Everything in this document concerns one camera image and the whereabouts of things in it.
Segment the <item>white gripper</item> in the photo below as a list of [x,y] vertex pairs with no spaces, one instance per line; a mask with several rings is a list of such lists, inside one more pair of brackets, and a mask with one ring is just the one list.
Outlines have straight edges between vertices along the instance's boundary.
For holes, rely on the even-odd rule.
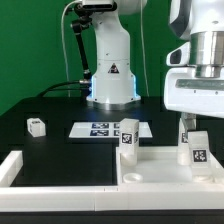
[[189,66],[190,44],[171,51],[166,58],[170,66],[164,85],[164,104],[168,110],[183,112],[184,130],[196,129],[196,115],[224,118],[224,66],[217,78],[197,78],[196,68]]

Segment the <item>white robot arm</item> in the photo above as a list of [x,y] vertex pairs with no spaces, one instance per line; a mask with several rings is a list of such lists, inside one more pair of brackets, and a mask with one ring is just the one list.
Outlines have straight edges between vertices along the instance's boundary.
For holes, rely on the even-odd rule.
[[[78,0],[76,33],[92,26],[97,67],[84,69],[87,103],[104,110],[140,101],[131,70],[131,38],[120,17],[143,10],[148,0]],[[169,26],[182,46],[166,58],[164,103],[168,110],[224,118],[224,0],[171,0]]]

